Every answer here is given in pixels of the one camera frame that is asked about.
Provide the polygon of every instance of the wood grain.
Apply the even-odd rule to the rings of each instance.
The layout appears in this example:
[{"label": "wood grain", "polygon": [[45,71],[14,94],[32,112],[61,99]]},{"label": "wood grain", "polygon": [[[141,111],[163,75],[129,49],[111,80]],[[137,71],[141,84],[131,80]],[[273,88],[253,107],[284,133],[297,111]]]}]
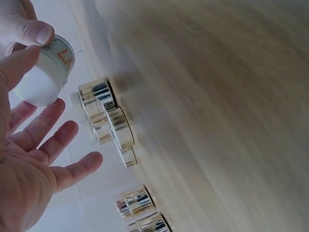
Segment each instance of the wood grain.
[{"label": "wood grain", "polygon": [[309,231],[309,2],[73,0],[176,232]]}]

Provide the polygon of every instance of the shiny metal lid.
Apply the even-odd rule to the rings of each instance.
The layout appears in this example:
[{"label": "shiny metal lid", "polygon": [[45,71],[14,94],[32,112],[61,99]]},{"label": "shiny metal lid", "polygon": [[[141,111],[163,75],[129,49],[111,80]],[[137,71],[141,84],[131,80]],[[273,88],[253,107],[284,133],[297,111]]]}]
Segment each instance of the shiny metal lid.
[{"label": "shiny metal lid", "polygon": [[121,107],[107,112],[107,119],[112,129],[112,134],[121,150],[134,145],[133,135]]},{"label": "shiny metal lid", "polygon": [[127,168],[137,164],[134,151],[131,147],[121,150],[116,141],[115,143],[122,162]]},{"label": "shiny metal lid", "polygon": [[156,211],[144,185],[122,192],[115,198],[118,211],[126,221],[139,219]]},{"label": "shiny metal lid", "polygon": [[128,232],[171,232],[164,217],[158,212],[127,226]]}]

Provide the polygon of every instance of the white jar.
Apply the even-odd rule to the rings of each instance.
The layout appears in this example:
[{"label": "white jar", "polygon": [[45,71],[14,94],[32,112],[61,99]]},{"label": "white jar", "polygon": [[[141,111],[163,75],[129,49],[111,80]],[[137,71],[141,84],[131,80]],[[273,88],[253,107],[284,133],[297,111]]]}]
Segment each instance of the white jar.
[{"label": "white jar", "polygon": [[38,62],[21,82],[15,93],[25,102],[34,106],[53,104],[75,64],[75,54],[70,44],[55,35],[53,41],[41,48]]}]

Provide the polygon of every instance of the silver cap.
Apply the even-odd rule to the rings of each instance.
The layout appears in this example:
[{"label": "silver cap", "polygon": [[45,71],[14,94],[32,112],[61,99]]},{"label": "silver cap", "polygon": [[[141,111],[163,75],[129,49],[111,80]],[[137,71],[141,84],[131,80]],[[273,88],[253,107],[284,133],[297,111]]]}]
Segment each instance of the silver cap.
[{"label": "silver cap", "polygon": [[137,164],[137,160],[136,160],[134,151],[131,147],[121,150],[120,147],[118,146],[117,142],[115,142],[115,143],[116,143],[118,153],[119,153],[119,155],[122,159],[122,162],[124,163],[124,165],[127,168]]},{"label": "silver cap", "polygon": [[128,232],[171,232],[168,223],[158,212],[127,226]]},{"label": "silver cap", "polygon": [[115,201],[118,211],[126,221],[155,212],[155,205],[144,185],[122,192],[115,197]]},{"label": "silver cap", "polygon": [[122,194],[119,194],[114,197],[114,200],[116,202],[118,212],[121,214],[121,216],[123,218],[132,218],[130,208],[126,203],[124,196]]},{"label": "silver cap", "polygon": [[134,145],[133,135],[121,107],[109,111],[107,119],[112,129],[112,134],[121,150],[128,149]]},{"label": "silver cap", "polygon": [[89,111],[90,118],[104,111],[110,111],[117,108],[112,88],[106,78],[100,78],[81,85],[78,89],[86,109]]},{"label": "silver cap", "polygon": [[71,94],[73,106],[81,116],[81,121],[96,123],[106,121],[106,112],[117,108],[111,85],[106,78],[81,85],[79,92]]}]

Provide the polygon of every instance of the jar lid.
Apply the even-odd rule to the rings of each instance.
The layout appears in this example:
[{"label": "jar lid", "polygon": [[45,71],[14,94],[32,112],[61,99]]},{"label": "jar lid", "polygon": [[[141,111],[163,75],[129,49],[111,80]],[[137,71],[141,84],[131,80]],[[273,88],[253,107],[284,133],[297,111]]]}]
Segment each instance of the jar lid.
[{"label": "jar lid", "polygon": [[66,80],[63,67],[40,53],[36,65],[24,75],[14,91],[20,99],[31,105],[48,106],[57,100]]},{"label": "jar lid", "polygon": [[85,129],[88,133],[88,136],[89,136],[92,144],[93,145],[96,144],[98,142],[98,137],[96,135],[96,132],[95,132],[95,129],[93,128],[93,126],[89,122],[85,122],[84,127],[85,127]]},{"label": "jar lid", "polygon": [[77,113],[80,116],[80,122],[84,123],[88,120],[88,116],[86,111],[83,108],[83,103],[81,99],[81,95],[78,92],[71,93],[71,101],[73,107],[76,109]]}]

